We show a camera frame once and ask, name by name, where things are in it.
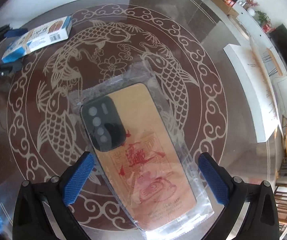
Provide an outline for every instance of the product box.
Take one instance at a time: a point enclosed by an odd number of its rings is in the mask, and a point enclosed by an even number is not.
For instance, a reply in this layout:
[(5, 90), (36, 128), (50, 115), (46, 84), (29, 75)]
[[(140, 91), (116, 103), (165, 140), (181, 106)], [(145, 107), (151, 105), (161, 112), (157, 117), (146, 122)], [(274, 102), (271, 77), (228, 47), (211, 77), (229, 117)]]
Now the product box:
[(71, 16), (66, 16), (34, 28), (8, 46), (2, 61), (14, 62), (37, 49), (64, 41), (69, 37), (71, 27)]
[(230, 5), (226, 4), (223, 0), (211, 0), (216, 6), (220, 8), (226, 15), (237, 17), (239, 14)]

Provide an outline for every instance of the white box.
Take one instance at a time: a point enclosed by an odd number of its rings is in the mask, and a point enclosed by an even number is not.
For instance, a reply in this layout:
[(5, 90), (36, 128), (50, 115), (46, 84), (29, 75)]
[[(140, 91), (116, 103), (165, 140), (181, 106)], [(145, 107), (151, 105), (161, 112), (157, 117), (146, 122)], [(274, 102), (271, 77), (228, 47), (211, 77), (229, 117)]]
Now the white box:
[(14, 62), (37, 49), (64, 41), (69, 37), (71, 27), (71, 16), (66, 16), (34, 28), (7, 47), (2, 61)]

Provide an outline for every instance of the plastic packaging bag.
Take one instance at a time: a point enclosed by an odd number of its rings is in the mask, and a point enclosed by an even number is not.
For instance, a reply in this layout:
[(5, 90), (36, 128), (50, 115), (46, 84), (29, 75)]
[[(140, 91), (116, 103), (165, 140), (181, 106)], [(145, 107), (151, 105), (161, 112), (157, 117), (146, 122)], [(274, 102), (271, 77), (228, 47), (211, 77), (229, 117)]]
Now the plastic packaging bag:
[(213, 210), (149, 63), (69, 95), (97, 169), (125, 213), (151, 239), (174, 239)]

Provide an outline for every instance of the wooden furniture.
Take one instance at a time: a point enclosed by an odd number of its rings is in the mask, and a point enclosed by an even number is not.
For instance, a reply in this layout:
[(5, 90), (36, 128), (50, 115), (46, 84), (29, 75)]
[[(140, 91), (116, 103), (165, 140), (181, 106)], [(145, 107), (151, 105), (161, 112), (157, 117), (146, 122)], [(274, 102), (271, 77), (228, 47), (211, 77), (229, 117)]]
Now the wooden furniture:
[(277, 186), (274, 196), (278, 211), (280, 239), (282, 239), (287, 233), (287, 187)]

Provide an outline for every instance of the white board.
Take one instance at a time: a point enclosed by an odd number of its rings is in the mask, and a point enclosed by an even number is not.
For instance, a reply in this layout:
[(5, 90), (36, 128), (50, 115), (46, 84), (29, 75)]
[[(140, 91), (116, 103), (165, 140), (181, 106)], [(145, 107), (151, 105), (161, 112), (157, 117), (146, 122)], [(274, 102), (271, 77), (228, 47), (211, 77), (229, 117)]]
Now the white board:
[(224, 51), (245, 92), (257, 142), (266, 142), (280, 124), (270, 79), (250, 48), (228, 44)]

